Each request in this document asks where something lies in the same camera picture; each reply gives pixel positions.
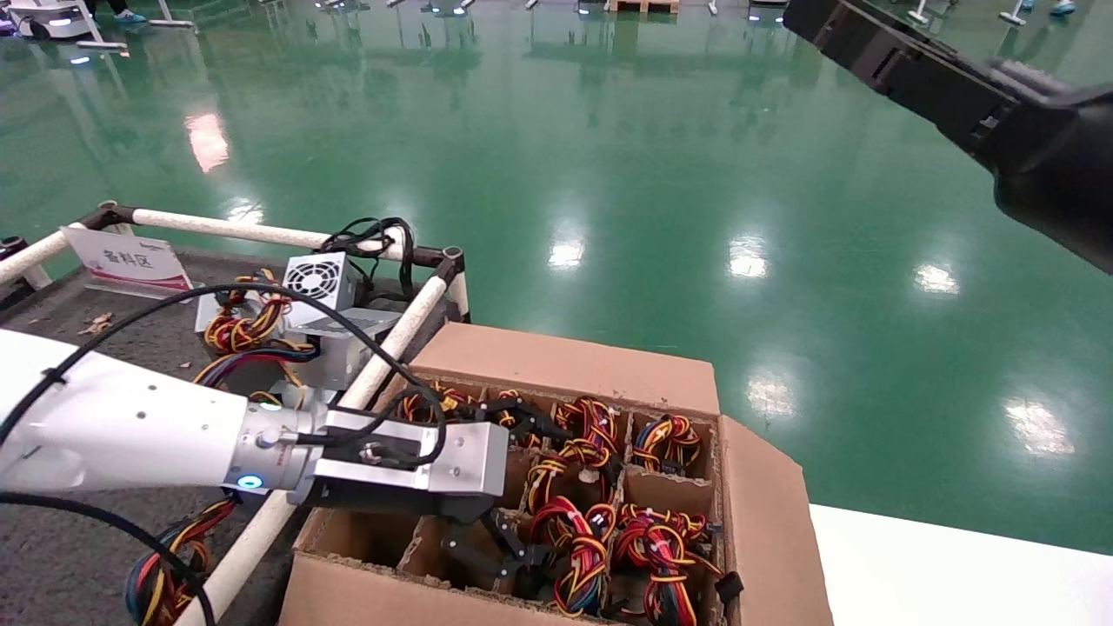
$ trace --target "shoe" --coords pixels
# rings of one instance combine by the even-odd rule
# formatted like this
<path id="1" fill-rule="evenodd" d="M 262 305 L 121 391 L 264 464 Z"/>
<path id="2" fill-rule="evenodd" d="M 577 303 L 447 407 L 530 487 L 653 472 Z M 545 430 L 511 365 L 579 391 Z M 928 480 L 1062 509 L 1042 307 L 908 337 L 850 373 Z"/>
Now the shoe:
<path id="1" fill-rule="evenodd" d="M 147 21 L 147 18 L 131 11 L 116 16 L 116 23 L 142 23 L 145 21 Z"/>

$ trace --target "wooden pallet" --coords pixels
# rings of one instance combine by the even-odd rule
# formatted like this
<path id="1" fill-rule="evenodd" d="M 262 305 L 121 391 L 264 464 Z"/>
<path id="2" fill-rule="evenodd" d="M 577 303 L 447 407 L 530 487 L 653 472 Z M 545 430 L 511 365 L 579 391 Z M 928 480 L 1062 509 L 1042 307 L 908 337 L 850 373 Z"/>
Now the wooden pallet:
<path id="1" fill-rule="evenodd" d="M 658 7 L 667 6 L 669 12 L 676 14 L 680 11 L 680 0 L 608 0 L 607 10 L 608 11 L 632 11 L 634 8 L 638 9 L 639 13 L 646 14 L 649 12 L 649 6 L 654 4 Z"/>

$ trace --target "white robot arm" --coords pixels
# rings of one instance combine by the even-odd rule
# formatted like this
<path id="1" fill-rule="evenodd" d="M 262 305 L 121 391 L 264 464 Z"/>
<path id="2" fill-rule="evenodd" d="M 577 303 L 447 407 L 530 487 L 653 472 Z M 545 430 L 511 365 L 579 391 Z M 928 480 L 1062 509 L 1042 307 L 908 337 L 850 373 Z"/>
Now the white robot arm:
<path id="1" fill-rule="evenodd" d="M 0 415 L 10 414 L 43 370 L 76 350 L 4 330 L 0 349 L 12 355 Z M 359 450 L 391 444 L 426 454 L 436 430 L 385 421 L 353 453 L 297 438 L 357 431 L 371 422 L 361 413 L 258 404 L 97 353 L 78 361 L 65 380 L 31 405 L 0 447 L 0 490 L 237 485 L 287 490 L 295 503 L 338 507 L 417 496 L 418 509 L 430 508 L 431 498 L 498 497 L 503 490 L 508 432 L 487 422 L 449 424 L 445 433 L 459 444 L 442 444 L 429 464 L 392 469 Z"/>

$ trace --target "person's foot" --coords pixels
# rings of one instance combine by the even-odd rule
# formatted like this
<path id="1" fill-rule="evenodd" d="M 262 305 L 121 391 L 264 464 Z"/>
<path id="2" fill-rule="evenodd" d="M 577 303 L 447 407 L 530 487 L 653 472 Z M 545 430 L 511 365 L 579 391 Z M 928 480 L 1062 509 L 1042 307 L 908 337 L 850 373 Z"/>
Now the person's foot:
<path id="1" fill-rule="evenodd" d="M 1053 16 L 1070 16 L 1074 12 L 1074 2 L 1071 0 L 1060 0 L 1058 4 L 1051 10 Z"/>
<path id="2" fill-rule="evenodd" d="M 132 13 L 128 9 L 116 13 L 116 23 L 142 23 L 145 21 L 147 21 L 147 18 L 140 16 L 139 13 Z"/>

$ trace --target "sign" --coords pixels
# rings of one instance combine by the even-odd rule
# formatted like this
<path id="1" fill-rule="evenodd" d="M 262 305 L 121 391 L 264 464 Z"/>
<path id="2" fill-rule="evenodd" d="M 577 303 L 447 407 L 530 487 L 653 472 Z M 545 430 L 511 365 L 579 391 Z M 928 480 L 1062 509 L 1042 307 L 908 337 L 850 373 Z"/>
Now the sign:
<path id="1" fill-rule="evenodd" d="M 193 288 L 170 244 L 161 239 L 61 227 L 89 272 L 90 288 L 161 299 Z"/>

